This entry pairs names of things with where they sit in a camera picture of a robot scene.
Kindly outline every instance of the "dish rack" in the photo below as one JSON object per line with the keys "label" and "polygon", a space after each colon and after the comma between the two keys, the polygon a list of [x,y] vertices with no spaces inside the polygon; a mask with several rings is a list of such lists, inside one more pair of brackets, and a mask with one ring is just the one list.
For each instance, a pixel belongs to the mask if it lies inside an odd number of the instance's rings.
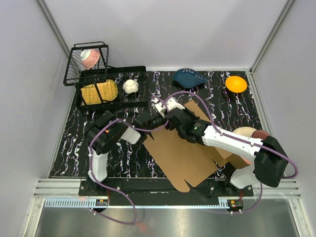
{"label": "dish rack", "polygon": [[[82,63],[80,54],[85,49],[94,49],[100,52],[99,61],[89,70]],[[146,107],[149,101],[148,82],[145,66],[115,68],[108,65],[109,46],[102,41],[77,43],[70,51],[67,62],[64,85],[76,88],[76,106],[80,111],[116,110],[120,108]],[[139,84],[136,93],[127,94],[123,90],[123,84],[128,79],[136,80]],[[98,83],[113,80],[118,88],[118,95],[112,101],[102,98]],[[95,95],[100,103],[87,104],[81,89],[93,85]]]}

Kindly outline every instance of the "yellow bowl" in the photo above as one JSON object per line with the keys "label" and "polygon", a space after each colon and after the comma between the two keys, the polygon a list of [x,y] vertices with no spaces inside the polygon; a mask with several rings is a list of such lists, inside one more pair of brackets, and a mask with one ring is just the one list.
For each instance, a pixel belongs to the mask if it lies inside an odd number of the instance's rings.
{"label": "yellow bowl", "polygon": [[226,87],[233,93],[241,93],[247,89],[247,82],[238,76],[232,76],[226,79]]}

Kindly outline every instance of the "pink cup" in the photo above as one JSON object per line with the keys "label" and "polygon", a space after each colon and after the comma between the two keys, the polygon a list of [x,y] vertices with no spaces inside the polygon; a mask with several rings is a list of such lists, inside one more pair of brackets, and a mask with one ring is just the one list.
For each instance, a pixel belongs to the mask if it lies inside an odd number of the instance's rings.
{"label": "pink cup", "polygon": [[100,52],[95,49],[85,49],[80,54],[82,65],[86,70],[91,69],[100,59]]}

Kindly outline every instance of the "blue plate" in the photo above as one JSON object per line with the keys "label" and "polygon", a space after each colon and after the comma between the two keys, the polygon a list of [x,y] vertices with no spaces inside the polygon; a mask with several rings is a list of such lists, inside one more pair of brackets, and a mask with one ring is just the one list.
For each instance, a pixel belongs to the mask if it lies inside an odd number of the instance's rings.
{"label": "blue plate", "polygon": [[208,79],[191,68],[183,68],[176,71],[173,80],[179,82],[185,88],[191,88],[206,82]]}

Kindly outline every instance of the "cardboard sheet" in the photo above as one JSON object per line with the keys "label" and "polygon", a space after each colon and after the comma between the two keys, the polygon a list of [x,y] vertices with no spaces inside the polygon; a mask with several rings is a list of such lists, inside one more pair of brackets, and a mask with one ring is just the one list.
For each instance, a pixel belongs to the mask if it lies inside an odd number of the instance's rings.
{"label": "cardboard sheet", "polygon": [[[201,119],[209,121],[194,101],[185,104]],[[217,170],[219,166],[231,161],[232,165],[245,167],[247,164],[237,155],[215,147],[192,144],[178,136],[176,130],[162,129],[152,132],[154,140],[148,136],[144,145],[160,166],[172,185],[181,192],[190,190],[187,183],[196,187]]]}

